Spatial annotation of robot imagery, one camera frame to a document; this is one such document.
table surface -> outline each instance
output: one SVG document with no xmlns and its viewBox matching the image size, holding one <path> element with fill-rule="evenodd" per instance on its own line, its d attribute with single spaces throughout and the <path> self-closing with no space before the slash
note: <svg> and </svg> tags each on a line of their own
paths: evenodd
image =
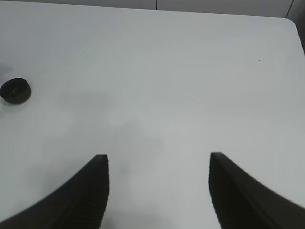
<svg viewBox="0 0 305 229">
<path fill-rule="evenodd" d="M 304 73 L 286 19 L 0 1 L 0 220 L 95 154 L 105 229 L 219 229 L 212 151 L 305 206 Z"/>
</svg>

white table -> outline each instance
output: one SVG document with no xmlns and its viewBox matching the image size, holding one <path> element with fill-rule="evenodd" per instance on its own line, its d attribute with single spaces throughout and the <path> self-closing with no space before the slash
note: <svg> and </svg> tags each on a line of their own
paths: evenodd
<svg viewBox="0 0 305 229">
<path fill-rule="evenodd" d="M 219 229 L 222 151 L 305 206 L 305 57 L 280 18 L 0 2 L 0 220 L 108 154 L 104 229 Z"/>
</svg>

